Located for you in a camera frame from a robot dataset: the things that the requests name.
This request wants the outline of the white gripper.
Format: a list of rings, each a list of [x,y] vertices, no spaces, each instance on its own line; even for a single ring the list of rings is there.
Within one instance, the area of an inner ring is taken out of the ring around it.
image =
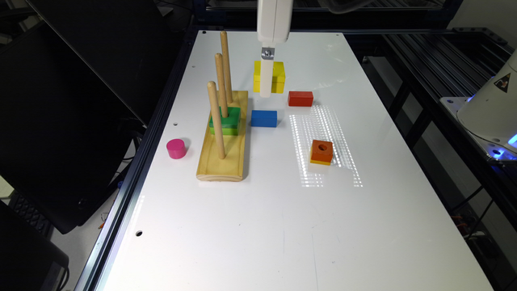
[[[291,27],[293,0],[258,0],[257,33],[261,48],[260,96],[269,98],[275,44],[285,43]]]

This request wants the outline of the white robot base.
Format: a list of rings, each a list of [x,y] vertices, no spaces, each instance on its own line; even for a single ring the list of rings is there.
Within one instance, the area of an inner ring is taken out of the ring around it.
[[[495,163],[516,162],[516,54],[474,95],[443,97],[449,114]]]

